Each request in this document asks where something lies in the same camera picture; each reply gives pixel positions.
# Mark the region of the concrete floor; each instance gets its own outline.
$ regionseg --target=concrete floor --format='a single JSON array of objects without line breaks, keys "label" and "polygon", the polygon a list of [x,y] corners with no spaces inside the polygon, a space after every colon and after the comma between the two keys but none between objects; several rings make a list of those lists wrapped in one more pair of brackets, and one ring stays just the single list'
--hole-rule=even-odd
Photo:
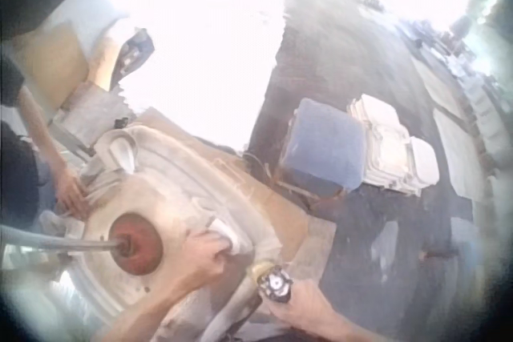
[{"label": "concrete floor", "polygon": [[[337,223],[321,281],[335,309],[386,336],[425,339],[426,321],[444,295],[448,267],[442,261],[421,264],[418,253],[449,244],[450,218],[471,220],[471,201],[458,197],[450,185],[433,119],[434,103],[411,61],[414,48],[368,14],[362,17],[351,0],[286,0],[285,12],[288,19],[277,67],[249,151],[273,169],[288,121],[301,99],[345,110],[362,93],[394,106],[410,134],[433,146],[440,181],[424,190],[421,198],[362,185],[342,201],[324,203],[315,213]],[[370,247],[388,221],[398,223],[398,243],[384,280]]]}]

